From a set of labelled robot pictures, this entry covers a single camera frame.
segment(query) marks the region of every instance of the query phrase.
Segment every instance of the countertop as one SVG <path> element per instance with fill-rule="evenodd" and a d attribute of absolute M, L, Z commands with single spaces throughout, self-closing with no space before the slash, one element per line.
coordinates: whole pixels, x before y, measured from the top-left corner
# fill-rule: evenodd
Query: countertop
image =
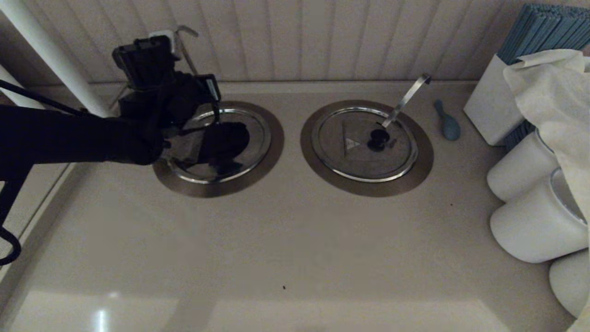
<path fill-rule="evenodd" d="M 301 128 L 347 99 L 394 106 L 410 83 L 222 85 L 260 105 L 285 146 L 229 196 L 173 193 L 151 167 L 89 165 L 3 313 L 6 331 L 563 331 L 548 265 L 495 242 L 486 173 L 502 155 L 462 109 L 473 84 L 423 88 L 404 113 L 434 165 L 417 188 L 356 196 L 307 165 Z M 461 125 L 446 141 L 432 106 Z"/>

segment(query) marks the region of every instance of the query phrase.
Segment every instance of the warning triangle symbol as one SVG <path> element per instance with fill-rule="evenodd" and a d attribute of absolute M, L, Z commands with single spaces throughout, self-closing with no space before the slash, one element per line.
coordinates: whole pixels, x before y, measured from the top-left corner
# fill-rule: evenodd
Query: warning triangle symbol
<path fill-rule="evenodd" d="M 352 148 L 356 148 L 356 147 L 358 147 L 359 145 L 360 145 L 360 143 L 359 143 L 359 142 L 357 142 L 357 141 L 355 141 L 355 140 L 353 140 L 353 139 L 350 139 L 350 138 L 348 138 L 348 137 L 346 138 L 346 150 L 350 150 L 350 149 L 352 149 Z"/>

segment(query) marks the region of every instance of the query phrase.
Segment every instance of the white paper towel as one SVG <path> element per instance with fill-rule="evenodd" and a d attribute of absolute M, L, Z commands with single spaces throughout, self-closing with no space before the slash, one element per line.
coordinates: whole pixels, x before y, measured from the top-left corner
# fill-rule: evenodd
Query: white paper towel
<path fill-rule="evenodd" d="M 576 203 L 590 221 L 590 59 L 575 50 L 519 59 L 504 69 L 504 78 L 522 115 L 555 152 Z M 579 331 L 590 331 L 590 304 L 568 330 Z"/>

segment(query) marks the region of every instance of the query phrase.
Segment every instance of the white pole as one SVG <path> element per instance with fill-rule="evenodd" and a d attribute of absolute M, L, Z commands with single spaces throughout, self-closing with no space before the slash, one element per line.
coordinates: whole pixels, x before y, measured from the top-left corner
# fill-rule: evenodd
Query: white pole
<path fill-rule="evenodd" d="M 0 9 L 90 113 L 104 118 L 112 116 L 106 103 L 94 94 L 88 82 L 22 0 L 0 0 Z"/>
<path fill-rule="evenodd" d="M 4 69 L 0 64 L 0 79 L 4 80 L 8 83 L 12 83 L 16 86 L 22 87 L 20 83 L 8 72 L 8 70 Z M 27 98 L 25 96 L 21 96 L 17 93 L 8 91 L 6 89 L 0 89 L 3 94 L 6 95 L 13 103 L 17 104 L 17 106 L 28 107 L 28 108 L 38 108 L 38 109 L 45 109 L 43 105 L 41 105 L 36 100 L 32 100 L 31 98 Z"/>

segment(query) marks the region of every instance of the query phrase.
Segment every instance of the white canister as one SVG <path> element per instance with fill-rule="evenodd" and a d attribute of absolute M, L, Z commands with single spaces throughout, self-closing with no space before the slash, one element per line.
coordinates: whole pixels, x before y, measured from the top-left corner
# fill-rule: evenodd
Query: white canister
<path fill-rule="evenodd" d="M 529 263 L 588 247 L 588 227 L 561 168 L 494 211 L 490 227 L 504 250 Z"/>
<path fill-rule="evenodd" d="M 487 173 L 487 184 L 501 200 L 518 196 L 559 167 L 539 129 L 527 135 Z"/>
<path fill-rule="evenodd" d="M 562 257 L 549 269 L 551 290 L 559 303 L 578 318 L 588 302 L 590 294 L 590 257 L 583 250 Z"/>

